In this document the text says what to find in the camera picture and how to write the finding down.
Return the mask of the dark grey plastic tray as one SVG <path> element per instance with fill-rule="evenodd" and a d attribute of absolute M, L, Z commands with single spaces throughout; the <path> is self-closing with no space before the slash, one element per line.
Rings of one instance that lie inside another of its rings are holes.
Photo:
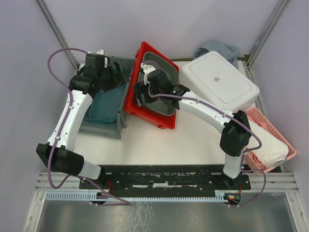
<path fill-rule="evenodd" d="M 166 59 L 153 52 L 144 53 L 141 63 L 145 61 L 155 61 L 160 67 L 160 69 L 148 74 L 148 81 L 150 82 L 148 88 L 149 95 L 171 94 L 171 90 L 179 83 L 177 68 Z M 143 81 L 144 77 L 144 73 L 140 66 L 139 72 L 137 83 Z M 176 111 L 173 106 L 173 100 L 168 100 L 164 97 L 154 98 L 153 103 L 145 104 L 141 107 L 147 108 L 164 116 L 172 116 Z"/>

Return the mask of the red plastic bin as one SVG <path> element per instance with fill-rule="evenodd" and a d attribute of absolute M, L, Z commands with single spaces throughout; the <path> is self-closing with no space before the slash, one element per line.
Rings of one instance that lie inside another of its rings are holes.
<path fill-rule="evenodd" d="M 173 85 L 179 82 L 179 67 L 149 43 L 143 41 L 135 55 L 124 103 L 124 111 L 158 128 L 174 129 L 176 124 L 176 109 L 166 106 L 161 101 L 147 104 L 144 100 L 141 103 L 136 100 L 134 85 L 143 81 L 144 74 L 140 73 L 140 64 L 146 61 L 156 62 L 159 68 L 166 73 Z"/>

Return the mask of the large white plastic tub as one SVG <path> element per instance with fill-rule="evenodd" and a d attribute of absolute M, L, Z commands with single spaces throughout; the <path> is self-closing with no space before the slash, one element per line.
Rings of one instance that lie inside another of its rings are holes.
<path fill-rule="evenodd" d="M 183 65 L 180 84 L 224 110 L 236 112 L 255 106 L 259 88 L 216 51 Z"/>

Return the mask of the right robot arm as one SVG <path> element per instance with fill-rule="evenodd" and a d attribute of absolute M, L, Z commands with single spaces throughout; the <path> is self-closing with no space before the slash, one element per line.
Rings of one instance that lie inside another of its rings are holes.
<path fill-rule="evenodd" d="M 242 153 L 251 134 L 246 114 L 226 111 L 200 98 L 188 87 L 173 85 L 162 69 L 152 65 L 139 68 L 143 80 L 134 84 L 134 97 L 138 106 L 160 102 L 169 108 L 190 113 L 214 127 L 220 134 L 220 148 L 225 153 L 222 185 L 233 189 L 239 184 Z"/>

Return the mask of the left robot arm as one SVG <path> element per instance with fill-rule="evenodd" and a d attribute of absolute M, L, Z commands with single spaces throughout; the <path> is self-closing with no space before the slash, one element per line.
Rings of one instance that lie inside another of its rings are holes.
<path fill-rule="evenodd" d="M 75 140 L 79 131 L 121 139 L 126 128 L 123 106 L 129 82 L 126 61 L 102 54 L 86 55 L 85 65 L 67 86 L 68 97 L 54 132 L 36 148 L 49 171 L 90 178 L 98 189 L 106 185 L 103 168 L 75 153 Z"/>

